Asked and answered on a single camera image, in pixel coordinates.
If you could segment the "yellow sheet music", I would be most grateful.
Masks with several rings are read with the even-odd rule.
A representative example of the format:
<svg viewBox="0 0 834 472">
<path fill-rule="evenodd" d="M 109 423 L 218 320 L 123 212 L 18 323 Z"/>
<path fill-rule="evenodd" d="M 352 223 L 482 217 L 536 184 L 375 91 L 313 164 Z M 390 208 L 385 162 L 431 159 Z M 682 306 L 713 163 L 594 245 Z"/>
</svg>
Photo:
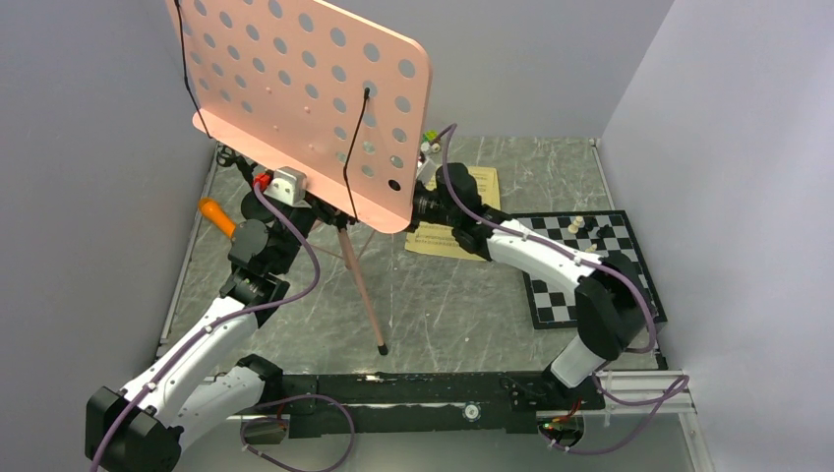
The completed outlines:
<svg viewBox="0 0 834 472">
<path fill-rule="evenodd" d="M 501 192 L 498 170 L 494 167 L 471 166 L 468 172 L 477 182 L 482 202 L 501 209 Z M 451 228 L 439 224 L 421 222 L 414 232 L 405 236 L 404 249 L 408 252 L 466 261 L 483 262 L 484 259 L 467 253 L 455 241 Z"/>
</svg>

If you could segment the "orange toy microphone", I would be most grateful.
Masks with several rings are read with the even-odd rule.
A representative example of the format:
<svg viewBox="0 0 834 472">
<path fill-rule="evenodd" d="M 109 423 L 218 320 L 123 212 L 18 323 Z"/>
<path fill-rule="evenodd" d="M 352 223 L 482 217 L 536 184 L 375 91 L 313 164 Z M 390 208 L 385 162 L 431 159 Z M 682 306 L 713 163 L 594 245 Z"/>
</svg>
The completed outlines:
<svg viewBox="0 0 834 472">
<path fill-rule="evenodd" d="M 217 201 L 208 197 L 201 198 L 198 202 L 198 210 L 202 217 L 210 221 L 227 239 L 233 239 L 237 224 Z"/>
</svg>

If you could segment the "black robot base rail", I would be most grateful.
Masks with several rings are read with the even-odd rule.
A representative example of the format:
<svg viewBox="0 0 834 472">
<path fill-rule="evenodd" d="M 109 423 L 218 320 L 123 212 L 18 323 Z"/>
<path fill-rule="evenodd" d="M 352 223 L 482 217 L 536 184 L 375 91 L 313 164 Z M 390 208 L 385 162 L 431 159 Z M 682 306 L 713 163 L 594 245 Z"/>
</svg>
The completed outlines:
<svg viewBox="0 0 834 472">
<path fill-rule="evenodd" d="M 560 416 L 597 412 L 606 402 L 591 380 L 564 389 L 540 373 L 285 375 L 243 409 L 282 416 L 292 439 L 330 434 L 500 430 L 535 434 Z"/>
</svg>

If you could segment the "pink music stand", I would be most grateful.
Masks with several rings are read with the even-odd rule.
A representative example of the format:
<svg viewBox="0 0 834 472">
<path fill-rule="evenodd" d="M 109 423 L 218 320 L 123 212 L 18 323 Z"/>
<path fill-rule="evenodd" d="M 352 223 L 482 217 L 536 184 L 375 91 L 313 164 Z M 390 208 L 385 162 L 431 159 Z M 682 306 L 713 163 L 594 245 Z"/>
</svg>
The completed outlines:
<svg viewBox="0 0 834 472">
<path fill-rule="evenodd" d="M 171 1 L 194 126 L 380 233 L 410 223 L 432 81 L 415 40 L 324 1 Z"/>
</svg>

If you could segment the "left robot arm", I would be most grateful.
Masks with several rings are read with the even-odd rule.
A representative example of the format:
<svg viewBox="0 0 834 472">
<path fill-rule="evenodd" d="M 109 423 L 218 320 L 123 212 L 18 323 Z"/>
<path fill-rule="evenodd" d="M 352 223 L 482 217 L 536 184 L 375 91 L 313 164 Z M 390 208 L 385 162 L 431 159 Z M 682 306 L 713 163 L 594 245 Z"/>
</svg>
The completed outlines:
<svg viewBox="0 0 834 472">
<path fill-rule="evenodd" d="M 270 222 L 233 222 L 218 203 L 203 198 L 201 214 L 230 240 L 232 271 L 196 324 L 153 365 L 119 389 L 101 387 L 86 408 L 85 454 L 93 471 L 171 471 L 182 452 L 227 417 L 254 409 L 276 420 L 278 405 L 310 415 L 320 402 L 314 380 L 287 381 L 280 368 L 248 355 L 212 382 L 210 371 L 236 345 L 263 327 L 276 309 L 310 293 L 290 296 L 281 280 L 319 218 L 315 206 L 284 206 L 252 192 Z"/>
</svg>

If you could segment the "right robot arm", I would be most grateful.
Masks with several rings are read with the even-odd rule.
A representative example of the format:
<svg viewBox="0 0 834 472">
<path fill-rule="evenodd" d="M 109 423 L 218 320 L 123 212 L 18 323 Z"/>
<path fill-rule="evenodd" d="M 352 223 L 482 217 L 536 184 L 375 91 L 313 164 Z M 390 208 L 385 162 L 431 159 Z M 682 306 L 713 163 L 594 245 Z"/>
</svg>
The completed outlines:
<svg viewBox="0 0 834 472">
<path fill-rule="evenodd" d="M 543 372 L 543 395 L 555 408 L 569 407 L 580 384 L 627 352 L 641 330 L 656 338 L 634 262 L 622 254 L 601 257 L 571 248 L 485 204 L 462 163 L 419 165 L 411 224 L 420 223 L 448 227 L 461 250 L 535 276 L 573 304 L 577 334 Z"/>
</svg>

